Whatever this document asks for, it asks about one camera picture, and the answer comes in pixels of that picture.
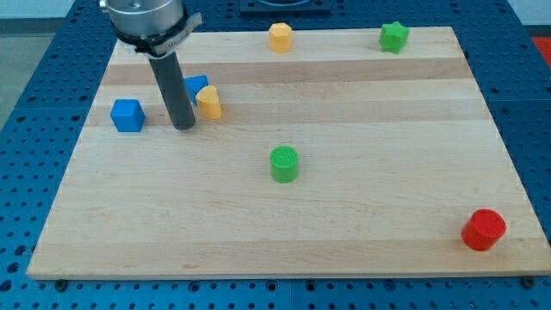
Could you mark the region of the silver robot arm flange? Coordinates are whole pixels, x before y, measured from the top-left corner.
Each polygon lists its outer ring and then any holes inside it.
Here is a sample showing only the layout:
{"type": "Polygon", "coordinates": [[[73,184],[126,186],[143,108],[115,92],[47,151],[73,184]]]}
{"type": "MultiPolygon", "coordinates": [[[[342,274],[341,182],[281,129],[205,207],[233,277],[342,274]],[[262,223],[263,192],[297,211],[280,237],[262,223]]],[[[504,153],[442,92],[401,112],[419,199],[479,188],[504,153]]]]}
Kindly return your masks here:
{"type": "Polygon", "coordinates": [[[162,59],[203,23],[201,13],[190,15],[181,0],[99,0],[118,40],[136,53],[162,59]]]}

